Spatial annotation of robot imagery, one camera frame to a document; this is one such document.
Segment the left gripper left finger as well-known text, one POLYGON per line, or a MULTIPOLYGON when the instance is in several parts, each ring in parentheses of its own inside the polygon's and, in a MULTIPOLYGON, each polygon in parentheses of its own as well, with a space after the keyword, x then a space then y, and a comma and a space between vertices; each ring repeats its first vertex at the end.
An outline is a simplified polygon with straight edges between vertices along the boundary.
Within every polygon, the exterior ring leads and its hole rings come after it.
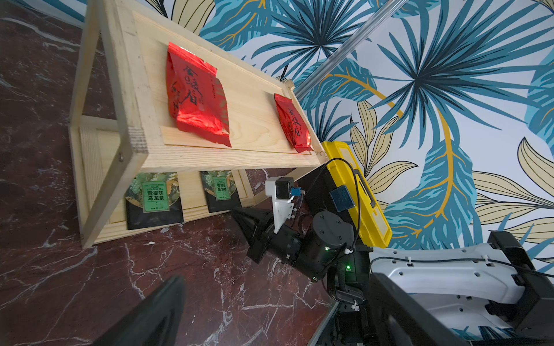
POLYGON ((184 278, 173 276, 93 344, 174 345, 185 304, 184 278))

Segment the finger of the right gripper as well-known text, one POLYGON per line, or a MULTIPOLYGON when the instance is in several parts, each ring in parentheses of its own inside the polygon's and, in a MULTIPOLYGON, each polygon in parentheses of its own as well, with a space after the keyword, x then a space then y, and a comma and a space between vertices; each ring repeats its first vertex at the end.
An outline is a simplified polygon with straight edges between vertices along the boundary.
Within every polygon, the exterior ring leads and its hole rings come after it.
POLYGON ((269 209, 234 207, 232 217, 239 225, 247 242, 258 239, 274 224, 273 212, 269 209))

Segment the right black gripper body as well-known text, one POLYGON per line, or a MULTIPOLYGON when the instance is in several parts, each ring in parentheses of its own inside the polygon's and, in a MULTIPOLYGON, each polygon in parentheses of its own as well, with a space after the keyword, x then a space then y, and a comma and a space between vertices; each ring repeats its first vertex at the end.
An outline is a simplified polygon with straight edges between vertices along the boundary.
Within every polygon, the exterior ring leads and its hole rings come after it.
POLYGON ((259 264, 267 252, 274 254, 287 265, 295 265, 302 247, 302 237, 287 225, 283 225, 278 233, 268 229, 259 236, 252 238, 247 256, 259 264))

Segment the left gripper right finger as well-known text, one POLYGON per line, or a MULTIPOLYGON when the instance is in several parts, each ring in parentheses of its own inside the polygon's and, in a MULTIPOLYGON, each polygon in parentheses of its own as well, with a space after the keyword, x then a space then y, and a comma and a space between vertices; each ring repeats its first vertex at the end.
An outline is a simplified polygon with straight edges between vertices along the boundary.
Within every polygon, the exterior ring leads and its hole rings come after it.
POLYGON ((386 275, 367 284, 369 311, 380 345, 466 345, 386 275))

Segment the green tea bag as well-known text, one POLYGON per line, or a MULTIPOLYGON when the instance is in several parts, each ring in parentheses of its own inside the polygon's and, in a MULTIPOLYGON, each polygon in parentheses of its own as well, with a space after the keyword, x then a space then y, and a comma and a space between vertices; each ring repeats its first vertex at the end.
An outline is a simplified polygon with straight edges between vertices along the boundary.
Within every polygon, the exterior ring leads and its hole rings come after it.
POLYGON ((200 175, 209 213, 242 206, 231 170, 201 171, 200 175))
POLYGON ((137 174, 125 202, 128 230, 184 222, 177 172, 137 174))

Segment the red tea bag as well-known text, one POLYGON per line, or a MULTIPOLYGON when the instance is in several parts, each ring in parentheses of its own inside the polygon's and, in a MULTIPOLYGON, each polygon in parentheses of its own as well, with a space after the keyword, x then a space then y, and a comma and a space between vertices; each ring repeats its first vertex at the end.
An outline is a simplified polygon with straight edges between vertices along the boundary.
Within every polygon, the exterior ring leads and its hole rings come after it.
POLYGON ((288 142, 298 153, 312 151, 311 135, 293 100, 274 95, 279 121, 288 142))
POLYGON ((217 68, 170 43, 167 49, 168 109, 179 131, 231 147, 227 99, 217 68))

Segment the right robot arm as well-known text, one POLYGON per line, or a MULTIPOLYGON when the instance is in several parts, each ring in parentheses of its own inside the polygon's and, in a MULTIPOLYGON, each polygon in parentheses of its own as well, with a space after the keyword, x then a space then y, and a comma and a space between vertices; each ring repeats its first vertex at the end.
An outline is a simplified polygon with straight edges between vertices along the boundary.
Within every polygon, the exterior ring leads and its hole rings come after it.
POLYGON ((311 345, 552 345, 553 278, 507 232, 461 249, 406 251, 357 244, 353 226, 326 210, 306 234, 269 210, 235 208, 248 257, 275 255, 334 305, 311 345))

